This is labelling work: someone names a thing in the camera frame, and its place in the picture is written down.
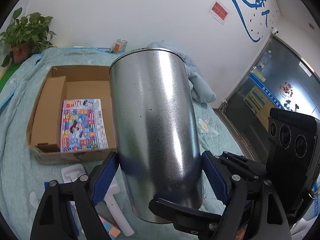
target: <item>clear plastic jar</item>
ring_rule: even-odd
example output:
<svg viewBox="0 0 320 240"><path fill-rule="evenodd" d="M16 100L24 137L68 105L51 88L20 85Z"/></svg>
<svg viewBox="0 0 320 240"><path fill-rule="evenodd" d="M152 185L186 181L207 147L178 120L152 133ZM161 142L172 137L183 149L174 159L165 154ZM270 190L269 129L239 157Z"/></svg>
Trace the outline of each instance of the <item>clear plastic jar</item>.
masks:
<svg viewBox="0 0 320 240"><path fill-rule="evenodd" d="M114 53L124 52L127 44L128 42L125 40L117 40L115 44L115 48L113 49L113 52Z"/></svg>

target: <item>metal cylinder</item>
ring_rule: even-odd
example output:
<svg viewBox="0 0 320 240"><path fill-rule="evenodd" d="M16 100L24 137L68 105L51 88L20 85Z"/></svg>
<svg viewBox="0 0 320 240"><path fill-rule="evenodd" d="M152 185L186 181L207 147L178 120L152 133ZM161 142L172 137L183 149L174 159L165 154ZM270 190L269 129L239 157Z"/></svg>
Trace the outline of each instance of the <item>metal cylinder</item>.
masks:
<svg viewBox="0 0 320 240"><path fill-rule="evenodd" d="M110 69L117 150L134 214L161 197L199 209L203 200L196 119L183 60L161 48L131 51Z"/></svg>

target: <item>open cardboard box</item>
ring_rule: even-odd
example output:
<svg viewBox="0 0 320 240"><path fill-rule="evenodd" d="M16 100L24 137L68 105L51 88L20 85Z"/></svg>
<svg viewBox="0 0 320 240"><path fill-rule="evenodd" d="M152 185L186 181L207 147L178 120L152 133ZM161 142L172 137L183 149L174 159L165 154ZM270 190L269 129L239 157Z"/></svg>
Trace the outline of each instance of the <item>open cardboard box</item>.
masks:
<svg viewBox="0 0 320 240"><path fill-rule="evenodd" d="M103 160L116 151L112 121L108 66L54 66L48 72L37 95L28 122L27 144L41 164L77 163ZM60 152L62 104L66 99L101 100L108 148Z"/></svg>

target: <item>red flower pot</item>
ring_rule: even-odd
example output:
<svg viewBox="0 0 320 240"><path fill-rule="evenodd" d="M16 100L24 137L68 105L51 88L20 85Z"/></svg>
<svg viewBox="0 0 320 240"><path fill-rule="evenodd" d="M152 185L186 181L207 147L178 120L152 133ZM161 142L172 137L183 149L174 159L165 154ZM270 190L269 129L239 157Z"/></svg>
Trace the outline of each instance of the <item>red flower pot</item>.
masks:
<svg viewBox="0 0 320 240"><path fill-rule="evenodd" d="M25 61L28 57L29 42L22 43L22 46L23 47L20 49L17 49L17 47L12 47L13 60L16 64Z"/></svg>

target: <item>ceiling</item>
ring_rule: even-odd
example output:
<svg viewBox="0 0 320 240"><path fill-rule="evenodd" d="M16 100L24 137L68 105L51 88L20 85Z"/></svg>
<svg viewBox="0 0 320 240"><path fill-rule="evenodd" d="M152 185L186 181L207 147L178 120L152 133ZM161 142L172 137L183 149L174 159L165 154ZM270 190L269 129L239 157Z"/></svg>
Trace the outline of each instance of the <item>ceiling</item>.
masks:
<svg viewBox="0 0 320 240"><path fill-rule="evenodd" d="M320 45L320 29L301 0L277 0L281 15L308 34Z"/></svg>

